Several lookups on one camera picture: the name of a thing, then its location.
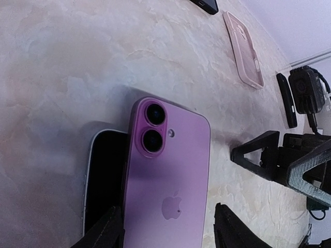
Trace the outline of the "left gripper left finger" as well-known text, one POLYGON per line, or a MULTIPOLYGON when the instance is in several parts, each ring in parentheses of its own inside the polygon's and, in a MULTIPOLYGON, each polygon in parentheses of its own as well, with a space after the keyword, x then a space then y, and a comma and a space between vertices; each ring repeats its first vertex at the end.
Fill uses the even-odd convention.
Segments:
POLYGON ((111 207, 106 214, 71 248, 119 247, 124 227, 119 206, 111 207))

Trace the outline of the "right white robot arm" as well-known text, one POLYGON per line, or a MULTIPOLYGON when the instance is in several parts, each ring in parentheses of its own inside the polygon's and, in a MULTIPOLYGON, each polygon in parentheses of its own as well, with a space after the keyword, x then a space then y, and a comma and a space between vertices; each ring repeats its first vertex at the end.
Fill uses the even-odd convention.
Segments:
POLYGON ((231 150, 231 161, 268 181, 307 197, 309 212, 330 209, 330 136, 317 130, 314 115, 308 120, 312 134, 286 133, 279 146, 279 131, 266 131, 231 150))

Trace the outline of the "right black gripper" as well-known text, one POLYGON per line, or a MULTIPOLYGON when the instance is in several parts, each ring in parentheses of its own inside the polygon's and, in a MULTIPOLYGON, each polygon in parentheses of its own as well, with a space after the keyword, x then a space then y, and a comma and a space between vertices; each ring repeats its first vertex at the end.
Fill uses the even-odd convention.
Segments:
POLYGON ((330 207, 330 136, 266 131, 231 150, 235 164, 330 207))

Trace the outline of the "purple phone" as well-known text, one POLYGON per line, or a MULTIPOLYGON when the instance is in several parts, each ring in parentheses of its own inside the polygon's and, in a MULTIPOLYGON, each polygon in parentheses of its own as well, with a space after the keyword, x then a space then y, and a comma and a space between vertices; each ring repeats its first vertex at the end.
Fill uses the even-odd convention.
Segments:
POLYGON ((173 103, 145 97, 132 108, 128 136, 122 247, 201 247, 209 122, 173 103))

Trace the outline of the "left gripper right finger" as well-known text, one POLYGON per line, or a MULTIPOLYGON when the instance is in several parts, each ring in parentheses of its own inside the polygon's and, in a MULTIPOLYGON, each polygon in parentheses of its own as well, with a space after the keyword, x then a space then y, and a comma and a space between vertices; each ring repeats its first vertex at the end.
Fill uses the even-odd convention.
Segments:
POLYGON ((216 247, 270 247, 270 245, 255 235, 227 205, 217 203, 214 218, 216 247))

